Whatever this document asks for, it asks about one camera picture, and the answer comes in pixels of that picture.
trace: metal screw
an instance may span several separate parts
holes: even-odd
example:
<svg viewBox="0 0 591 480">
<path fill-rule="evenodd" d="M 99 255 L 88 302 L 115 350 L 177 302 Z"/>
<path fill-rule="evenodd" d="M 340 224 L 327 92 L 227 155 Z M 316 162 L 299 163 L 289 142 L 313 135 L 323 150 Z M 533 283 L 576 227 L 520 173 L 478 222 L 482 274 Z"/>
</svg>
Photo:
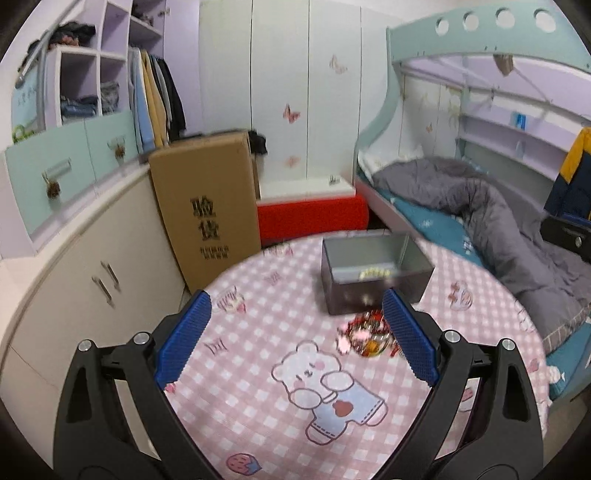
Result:
<svg viewBox="0 0 591 480">
<path fill-rule="evenodd" d="M 92 347 L 92 342 L 90 340 L 82 340 L 79 344 L 78 344 L 78 350 L 80 352 L 87 352 L 88 350 L 90 350 Z"/>
<path fill-rule="evenodd" d="M 515 350 L 515 342 L 513 340 L 508 339 L 508 338 L 503 340 L 502 346 L 505 350 L 509 350 L 509 351 Z"/>
<path fill-rule="evenodd" d="M 150 339 L 150 334 L 146 332 L 136 333 L 134 336 L 134 343 L 136 345 L 145 345 Z"/>
<path fill-rule="evenodd" d="M 458 343 L 462 337 L 455 330 L 445 332 L 445 340 L 451 343 Z"/>
</svg>

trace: round table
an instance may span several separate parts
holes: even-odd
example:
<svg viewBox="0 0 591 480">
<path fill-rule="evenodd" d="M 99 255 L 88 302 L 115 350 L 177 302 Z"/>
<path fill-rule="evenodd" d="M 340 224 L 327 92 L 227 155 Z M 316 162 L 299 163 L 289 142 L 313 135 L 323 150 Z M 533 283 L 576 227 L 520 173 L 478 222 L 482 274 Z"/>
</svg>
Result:
<svg viewBox="0 0 591 480">
<path fill-rule="evenodd" d="M 337 350 L 338 327 L 355 315 L 326 311 L 324 236 L 266 249 L 206 289 L 212 318 L 166 395 L 226 480 L 372 478 L 427 397 L 428 385 L 403 355 L 364 358 Z M 435 270 L 414 307 L 469 342 L 496 345 L 512 338 L 545 430 L 544 349 L 523 307 L 486 270 L 437 245 L 419 245 Z M 440 455 L 457 447 L 477 387 L 477 380 L 468 382 Z"/>
</svg>

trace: white pillow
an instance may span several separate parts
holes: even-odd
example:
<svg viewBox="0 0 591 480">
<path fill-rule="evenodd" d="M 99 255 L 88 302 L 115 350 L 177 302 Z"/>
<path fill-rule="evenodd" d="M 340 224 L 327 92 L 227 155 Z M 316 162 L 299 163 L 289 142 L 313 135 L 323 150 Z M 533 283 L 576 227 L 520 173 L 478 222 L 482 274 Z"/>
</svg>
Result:
<svg viewBox="0 0 591 480">
<path fill-rule="evenodd" d="M 392 163 L 407 162 L 417 158 L 423 158 L 424 156 L 423 148 L 421 145 L 419 145 L 414 152 L 399 155 L 397 158 L 392 160 L 389 158 L 380 157 L 373 153 L 361 151 L 357 156 L 357 162 L 363 173 L 365 173 L 365 176 L 368 178 L 370 184 L 373 185 L 374 181 L 372 180 L 372 177 L 376 172 L 382 170 L 382 168 L 387 167 Z"/>
</svg>

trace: drawer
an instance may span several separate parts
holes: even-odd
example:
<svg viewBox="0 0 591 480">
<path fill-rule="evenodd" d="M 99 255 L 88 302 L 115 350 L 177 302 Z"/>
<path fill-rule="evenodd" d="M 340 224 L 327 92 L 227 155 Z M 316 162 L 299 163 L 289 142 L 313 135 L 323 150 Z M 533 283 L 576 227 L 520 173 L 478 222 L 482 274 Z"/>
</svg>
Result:
<svg viewBox="0 0 591 480">
<path fill-rule="evenodd" d="M 7 149 L 6 160 L 12 191 L 29 234 L 62 203 L 95 182 L 84 122 L 54 128 Z M 55 179 L 60 194 L 47 196 L 44 174 Z"/>
<path fill-rule="evenodd" d="M 97 180 L 137 157 L 138 146 L 131 110 L 93 118 L 84 123 L 90 160 Z"/>
</svg>

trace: red cushion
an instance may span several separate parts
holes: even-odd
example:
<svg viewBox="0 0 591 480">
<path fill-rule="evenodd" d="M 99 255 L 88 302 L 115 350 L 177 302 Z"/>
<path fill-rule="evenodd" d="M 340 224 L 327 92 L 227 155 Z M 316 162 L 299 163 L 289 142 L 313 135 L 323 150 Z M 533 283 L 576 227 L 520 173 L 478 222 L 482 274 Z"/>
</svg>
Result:
<svg viewBox="0 0 591 480">
<path fill-rule="evenodd" d="M 365 230 L 369 209 L 365 199 L 354 197 L 306 200 L 259 205 L 261 243 L 268 244 L 317 233 Z"/>
</svg>

